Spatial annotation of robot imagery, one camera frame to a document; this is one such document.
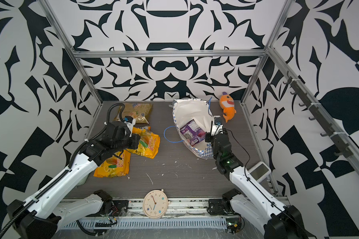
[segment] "purple snack package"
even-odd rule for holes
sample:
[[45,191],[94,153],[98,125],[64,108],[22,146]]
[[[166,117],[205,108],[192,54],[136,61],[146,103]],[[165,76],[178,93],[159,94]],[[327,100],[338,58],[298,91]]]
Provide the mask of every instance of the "purple snack package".
[[205,140],[205,131],[203,131],[194,120],[187,122],[187,124],[185,124],[180,131],[191,146]]

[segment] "snack bag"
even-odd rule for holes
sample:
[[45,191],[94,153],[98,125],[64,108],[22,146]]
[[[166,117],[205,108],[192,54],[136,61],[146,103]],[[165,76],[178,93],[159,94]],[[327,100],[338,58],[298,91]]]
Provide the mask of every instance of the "snack bag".
[[120,177],[125,176],[129,173],[129,164],[130,164],[130,152],[124,150],[121,152],[115,153],[120,156],[122,160],[116,157],[111,157],[105,160],[99,167],[96,168],[95,177]]
[[150,131],[150,126],[142,126],[142,127],[138,127],[141,130],[147,130]]
[[203,129],[201,129],[194,120],[191,120],[184,125],[180,129],[180,132],[183,136],[185,136],[191,146],[205,140],[206,137],[205,131],[203,131]]
[[[150,110],[153,107],[151,103],[124,103],[125,109],[122,112],[122,117],[132,116],[135,119],[135,123],[149,123],[147,117],[150,114]],[[120,121],[119,113],[114,119],[115,121]]]
[[129,150],[131,153],[137,155],[145,156],[153,159],[158,153],[158,148],[160,146],[160,137],[151,131],[146,129],[140,129],[133,127],[133,132],[141,136],[140,143],[138,144],[138,149]]

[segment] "orange plush toy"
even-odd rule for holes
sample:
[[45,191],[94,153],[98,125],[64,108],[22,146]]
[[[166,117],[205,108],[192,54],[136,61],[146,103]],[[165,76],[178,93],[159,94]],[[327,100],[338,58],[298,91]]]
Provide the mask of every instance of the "orange plush toy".
[[222,96],[219,99],[219,105],[224,110],[222,115],[225,118],[226,123],[234,117],[234,114],[237,112],[234,109],[234,100],[226,92],[222,92]]

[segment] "cable tie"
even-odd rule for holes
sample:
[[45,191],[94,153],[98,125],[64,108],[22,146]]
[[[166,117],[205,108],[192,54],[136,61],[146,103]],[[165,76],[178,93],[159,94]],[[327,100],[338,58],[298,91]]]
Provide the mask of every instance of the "cable tie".
[[321,104],[321,103],[311,103],[311,104],[307,107],[307,109],[310,109],[311,106],[316,105],[316,104]]
[[333,132],[332,135],[330,135],[330,138],[332,138],[333,136],[338,135],[338,134],[345,134],[345,135],[347,135],[346,132]]

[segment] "white shopping bag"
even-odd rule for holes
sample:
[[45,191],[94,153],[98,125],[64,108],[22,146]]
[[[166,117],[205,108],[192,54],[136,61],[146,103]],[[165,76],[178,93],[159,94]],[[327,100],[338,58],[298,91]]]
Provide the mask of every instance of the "white shopping bag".
[[206,143],[203,140],[193,147],[181,134],[179,129],[187,124],[187,122],[194,120],[201,129],[209,133],[213,121],[209,105],[210,101],[206,102],[201,99],[177,99],[173,101],[173,120],[179,136],[190,151],[197,157],[206,160],[213,159],[211,143]]

